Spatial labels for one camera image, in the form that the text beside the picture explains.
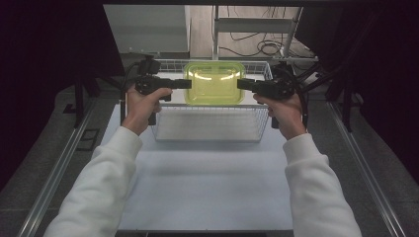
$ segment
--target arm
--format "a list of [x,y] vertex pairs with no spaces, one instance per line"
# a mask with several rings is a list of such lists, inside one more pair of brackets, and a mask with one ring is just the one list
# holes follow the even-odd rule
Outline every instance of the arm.
[[319,153],[301,122],[298,96],[286,101],[258,95],[254,98],[269,106],[269,116],[277,118],[280,132],[287,139],[284,151],[294,236],[361,236],[327,156]]
[[147,128],[151,113],[160,111],[158,99],[170,93],[159,89],[143,97],[133,88],[128,90],[123,126],[108,144],[95,149],[44,236],[115,236],[141,147],[138,136]]

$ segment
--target hand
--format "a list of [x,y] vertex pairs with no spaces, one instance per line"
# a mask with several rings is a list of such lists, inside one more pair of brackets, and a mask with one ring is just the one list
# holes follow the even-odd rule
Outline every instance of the hand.
[[135,90],[135,86],[131,86],[126,93],[128,113],[123,121],[123,126],[140,135],[147,129],[151,113],[161,111],[159,99],[172,94],[172,89],[160,88],[143,96]]
[[306,133],[301,121],[301,102],[297,94],[293,94],[289,99],[282,101],[271,100],[257,94],[253,98],[269,106],[268,116],[275,117],[278,120],[280,132],[287,140]]

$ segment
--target metal rail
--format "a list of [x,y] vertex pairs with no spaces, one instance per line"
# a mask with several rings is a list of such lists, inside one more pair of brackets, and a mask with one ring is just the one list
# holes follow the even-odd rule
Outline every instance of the metal rail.
[[32,237],[37,233],[38,227],[41,224],[43,216],[55,194],[59,182],[64,175],[67,165],[76,149],[77,143],[83,135],[83,131],[92,115],[93,109],[96,105],[96,98],[91,98],[87,101],[85,117],[81,120],[78,128],[74,128],[67,144],[65,145],[61,155],[56,161],[52,171],[49,174],[45,184],[43,185],[40,194],[37,197],[31,211],[29,212],[18,237]]
[[327,104],[329,106],[330,111],[332,112],[332,115],[338,125],[340,132],[342,133],[342,136],[346,144],[348,145],[349,150],[351,151],[352,156],[354,157],[354,160],[358,168],[360,169],[361,176],[363,177],[364,182],[366,183],[367,188],[369,189],[373,197],[373,200],[378,207],[378,211],[380,212],[382,219],[385,222],[385,225],[391,233],[391,236],[405,237],[406,234],[404,233],[400,225],[400,221],[398,220],[398,217],[394,209],[392,208],[389,200],[387,199],[381,187],[379,186],[378,181],[376,180],[376,177],[370,169],[367,159],[364,157],[363,152],[358,146],[358,143],[354,135],[347,131],[347,129],[345,128],[345,124],[342,123],[342,121],[340,120],[341,113],[337,104]]

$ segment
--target metal frame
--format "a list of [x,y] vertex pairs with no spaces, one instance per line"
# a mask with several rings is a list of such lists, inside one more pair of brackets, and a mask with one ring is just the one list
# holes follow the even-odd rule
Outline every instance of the metal frame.
[[[71,3],[91,3],[96,0],[64,0]],[[235,6],[285,6],[285,7],[349,7],[356,5],[371,6],[379,0],[101,0],[102,4],[124,5],[235,5]]]
[[[190,59],[157,59],[160,64],[161,73],[182,73],[184,72],[185,66],[190,62],[196,61],[208,61],[208,60],[190,60]],[[246,69],[246,74],[260,74],[263,75],[265,80],[272,80],[272,72],[271,68],[266,61],[240,61],[243,64],[244,68]],[[126,107],[124,106],[125,100],[122,98],[120,99],[121,104],[121,123],[123,122],[124,118],[126,117]]]
[[218,7],[218,5],[215,6],[213,18],[212,60],[219,58],[219,33],[281,33],[287,34],[287,39],[280,50],[280,55],[275,55],[273,58],[280,61],[318,61],[317,57],[290,57],[290,47],[302,7],[298,7],[292,19],[220,18]]
[[76,149],[77,143],[83,135],[83,131],[92,115],[93,109],[96,105],[96,98],[91,98],[86,105],[86,115],[79,123],[78,128],[74,128],[73,133],[68,139],[61,155],[57,159],[54,167],[52,168],[49,177],[42,187],[40,194],[37,197],[32,209],[30,210],[21,230],[19,231],[19,237],[32,237],[37,233],[38,227],[41,224],[43,216],[58,188],[59,182],[67,169],[68,163],[71,160],[71,156]]
[[329,106],[329,109],[336,121],[342,137],[344,138],[349,150],[351,151],[352,157],[360,169],[361,176],[363,177],[364,182],[366,183],[367,188],[369,189],[371,196],[373,197],[373,200],[378,207],[378,211],[381,214],[382,219],[384,220],[391,236],[405,237],[406,234],[400,225],[397,214],[395,213],[391,203],[379,186],[378,181],[376,180],[376,177],[374,176],[366,157],[361,151],[361,148],[358,146],[357,140],[352,133],[347,131],[345,124],[340,120],[342,115],[339,111],[338,105],[336,103],[327,103],[327,105]]
[[[258,127],[258,139],[256,140],[245,140],[244,142],[260,142],[262,139],[263,133],[265,131],[265,126],[268,121],[268,106],[267,105],[233,105],[233,106],[189,106],[186,104],[161,104],[161,107],[166,110],[172,111],[253,111],[255,113],[255,120]],[[161,115],[157,114],[157,124],[151,127],[154,137],[158,140],[158,126]],[[243,142],[242,140],[220,140],[223,142]]]

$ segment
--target black curtain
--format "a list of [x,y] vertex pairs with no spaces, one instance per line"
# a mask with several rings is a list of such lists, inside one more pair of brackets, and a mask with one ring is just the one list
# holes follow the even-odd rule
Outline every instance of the black curtain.
[[0,10],[1,179],[19,167],[75,75],[124,75],[101,4],[9,1]]
[[323,69],[331,71],[341,65],[370,10],[360,6],[304,7],[295,38],[316,53]]
[[357,58],[361,113],[419,183],[419,8],[387,4]]

